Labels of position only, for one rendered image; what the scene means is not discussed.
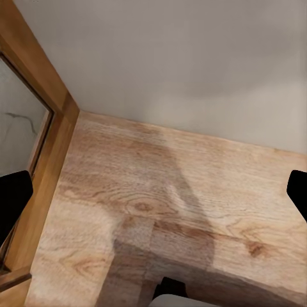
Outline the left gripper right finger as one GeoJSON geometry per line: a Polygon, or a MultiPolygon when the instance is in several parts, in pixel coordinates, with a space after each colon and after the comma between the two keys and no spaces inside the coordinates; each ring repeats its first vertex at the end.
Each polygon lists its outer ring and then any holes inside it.
{"type": "Polygon", "coordinates": [[[307,173],[292,170],[288,180],[287,193],[298,211],[307,221],[307,173]]]}

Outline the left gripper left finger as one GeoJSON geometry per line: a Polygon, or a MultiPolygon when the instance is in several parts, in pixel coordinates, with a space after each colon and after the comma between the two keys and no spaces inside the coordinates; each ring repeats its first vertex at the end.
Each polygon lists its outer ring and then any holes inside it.
{"type": "Polygon", "coordinates": [[[32,197],[28,170],[0,177],[0,248],[32,197]]]}

